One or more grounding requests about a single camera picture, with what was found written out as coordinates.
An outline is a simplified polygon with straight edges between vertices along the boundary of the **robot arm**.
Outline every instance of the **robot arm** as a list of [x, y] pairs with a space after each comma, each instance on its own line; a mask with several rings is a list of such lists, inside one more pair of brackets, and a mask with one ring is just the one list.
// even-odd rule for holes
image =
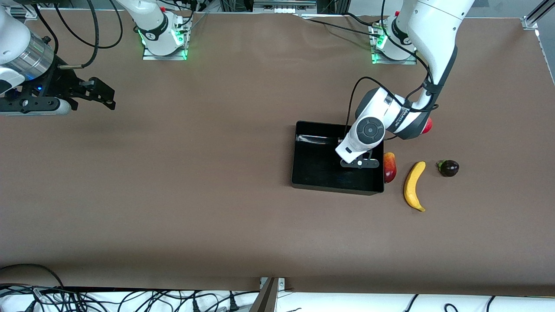
[[114, 90], [98, 78], [83, 81], [60, 59], [48, 41], [0, 7], [0, 114], [64, 115], [76, 110], [74, 98], [115, 108]]
[[156, 1], [116, 0], [131, 15], [152, 54], [166, 56], [184, 44], [183, 17], [162, 11]]
[[[183, 17], [160, 9], [156, 1], [116, 0], [138, 26], [144, 45], [158, 56], [184, 44]], [[73, 98], [115, 108], [114, 90], [98, 78], [83, 81], [27, 26], [0, 7], [0, 114], [63, 115], [77, 110]]]
[[[418, 137], [455, 62], [456, 33], [474, 0], [414, 2], [405, 0], [397, 19], [409, 15], [409, 40], [405, 43], [412, 42], [428, 61], [431, 77], [422, 83], [424, 90], [415, 103], [390, 94], [383, 88], [371, 90], [364, 96], [356, 110], [351, 130], [335, 149], [347, 163], [380, 144], [385, 130], [402, 139]], [[410, 14], [403, 12], [407, 9], [410, 9]]]

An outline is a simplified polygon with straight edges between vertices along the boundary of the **banana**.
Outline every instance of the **banana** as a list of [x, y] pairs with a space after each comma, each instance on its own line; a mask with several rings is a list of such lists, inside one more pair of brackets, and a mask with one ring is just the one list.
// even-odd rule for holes
[[426, 209], [422, 207], [418, 196], [416, 196], [416, 182], [418, 182], [418, 178], [425, 168], [426, 162], [417, 162], [408, 173], [405, 181], [405, 200], [411, 207], [421, 212], [425, 212]]

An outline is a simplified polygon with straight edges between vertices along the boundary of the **metal bracket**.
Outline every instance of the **metal bracket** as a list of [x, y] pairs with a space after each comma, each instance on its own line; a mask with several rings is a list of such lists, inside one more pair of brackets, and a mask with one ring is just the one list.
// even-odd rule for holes
[[383, 47], [385, 42], [388, 40], [388, 37], [384, 34], [384, 30], [381, 28], [379, 22], [373, 23], [372, 26], [368, 26], [368, 32], [380, 35], [378, 38], [369, 36], [370, 50], [372, 51], [372, 64], [416, 65], [416, 58], [414, 56], [409, 56], [407, 59], [397, 61], [388, 58], [380, 49], [378, 49], [378, 47]]
[[[266, 281], [268, 281], [268, 278], [260, 278], [260, 289], [262, 289], [264, 287], [264, 285], [266, 284]], [[277, 290], [278, 291], [284, 291], [285, 290], [285, 278], [278, 278], [277, 279]]]
[[538, 28], [538, 23], [533, 23], [532, 25], [529, 25], [526, 16], [521, 17], [521, 23], [522, 29], [524, 29], [525, 31], [533, 31]]
[[261, 278], [262, 290], [258, 293], [249, 312], [275, 312], [278, 291], [285, 290], [284, 278]]

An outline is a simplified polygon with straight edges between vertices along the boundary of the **black tray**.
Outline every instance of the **black tray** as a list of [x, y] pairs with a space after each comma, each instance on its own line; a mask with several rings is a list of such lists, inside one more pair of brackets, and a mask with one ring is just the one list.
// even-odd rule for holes
[[371, 151], [371, 158], [379, 162], [377, 168], [345, 168], [335, 152], [344, 131], [345, 125], [340, 124], [297, 122], [291, 177], [294, 188], [361, 195], [384, 191], [384, 143]]

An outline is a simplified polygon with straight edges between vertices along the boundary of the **brown table surface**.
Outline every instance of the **brown table surface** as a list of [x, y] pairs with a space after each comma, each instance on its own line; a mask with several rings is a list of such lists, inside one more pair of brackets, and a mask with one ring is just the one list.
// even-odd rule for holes
[[[64, 15], [92, 41], [89, 12]], [[59, 55], [85, 62], [92, 49], [44, 16]], [[117, 20], [98, 16], [109, 44]], [[116, 90], [115, 111], [81, 101], [65, 117], [0, 119], [2, 265], [81, 286], [244, 289], [272, 275], [300, 291], [555, 291], [555, 88], [519, 20], [465, 20], [433, 130], [386, 143], [398, 177], [367, 197], [291, 187], [295, 123], [343, 123], [358, 78], [406, 94], [421, 66], [374, 65], [367, 36], [289, 14], [210, 14], [187, 61], [142, 61], [122, 16], [122, 42], [78, 71]], [[440, 177], [441, 159], [459, 174]], [[402, 195], [420, 160], [425, 213]], [[2, 276], [53, 283], [37, 274]]]

